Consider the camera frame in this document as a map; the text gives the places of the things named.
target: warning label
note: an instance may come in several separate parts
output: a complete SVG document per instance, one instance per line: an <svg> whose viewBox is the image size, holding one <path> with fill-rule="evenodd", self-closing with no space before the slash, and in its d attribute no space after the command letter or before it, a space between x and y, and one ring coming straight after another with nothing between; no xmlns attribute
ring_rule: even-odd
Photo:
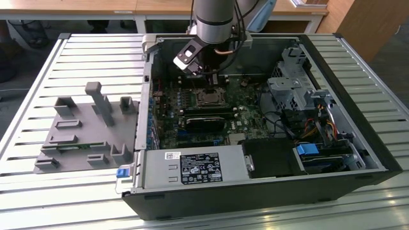
<svg viewBox="0 0 409 230"><path fill-rule="evenodd" d="M183 184L223 181L219 153L180 155Z"/></svg>

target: floor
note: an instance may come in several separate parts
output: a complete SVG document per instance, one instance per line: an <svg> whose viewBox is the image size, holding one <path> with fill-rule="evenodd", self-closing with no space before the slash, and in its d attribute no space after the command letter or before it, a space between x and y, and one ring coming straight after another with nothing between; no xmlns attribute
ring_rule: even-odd
<svg viewBox="0 0 409 230"><path fill-rule="evenodd" d="M32 49L11 28L12 37L23 45L26 52L14 59L14 65L19 69L18 76L8 82L0 83L0 137L14 119L16 111L24 100L28 88L35 81L43 67L54 43L60 33L88 33L92 29L86 21L50 21L43 22L47 28L47 35L52 40L51 44L42 49ZM108 33L135 33L136 29L123 29L120 21L111 21L107 28ZM381 49L375 60L369 63L375 72L383 78L392 91L397 94L407 106L409 106L409 18L403 24L399 33L391 38Z"/></svg>

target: blue tab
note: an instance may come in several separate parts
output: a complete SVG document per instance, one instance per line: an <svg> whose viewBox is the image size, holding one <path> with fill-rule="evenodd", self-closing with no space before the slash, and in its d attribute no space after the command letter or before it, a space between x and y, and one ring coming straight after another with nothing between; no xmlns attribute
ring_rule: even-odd
<svg viewBox="0 0 409 230"><path fill-rule="evenodd" d="M319 149L315 144L300 144L297 146L297 152L299 155L311 155L311 154L319 154Z"/></svg>
<svg viewBox="0 0 409 230"><path fill-rule="evenodd" d="M127 178L129 177L129 169L118 169L116 178Z"/></svg>

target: wooden table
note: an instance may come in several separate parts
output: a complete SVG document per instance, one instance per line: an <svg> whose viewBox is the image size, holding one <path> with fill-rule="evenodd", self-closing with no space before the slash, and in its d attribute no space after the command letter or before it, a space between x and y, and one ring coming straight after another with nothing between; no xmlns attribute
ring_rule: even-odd
<svg viewBox="0 0 409 230"><path fill-rule="evenodd" d="M367 62L409 16L409 0L329 0L319 33L341 33Z"/></svg>
<svg viewBox="0 0 409 230"><path fill-rule="evenodd" d="M0 0L0 19L133 20L137 0Z"/></svg>
<svg viewBox="0 0 409 230"><path fill-rule="evenodd" d="M191 5L192 0L137 0L135 20L139 33L147 33L147 20L188 20ZM325 15L325 9L300 9L289 0L277 0L269 20L308 21L305 33L315 33Z"/></svg>

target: metal bracket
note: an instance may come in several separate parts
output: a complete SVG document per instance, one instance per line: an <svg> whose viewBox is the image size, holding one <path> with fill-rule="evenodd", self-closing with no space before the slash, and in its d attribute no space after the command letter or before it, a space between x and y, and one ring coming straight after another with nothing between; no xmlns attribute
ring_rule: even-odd
<svg viewBox="0 0 409 230"><path fill-rule="evenodd" d="M289 78L269 78L268 84L272 90L292 90L303 87L297 79Z"/></svg>
<svg viewBox="0 0 409 230"><path fill-rule="evenodd" d="M157 49L157 36L156 34L147 34L141 38L141 50L145 54Z"/></svg>

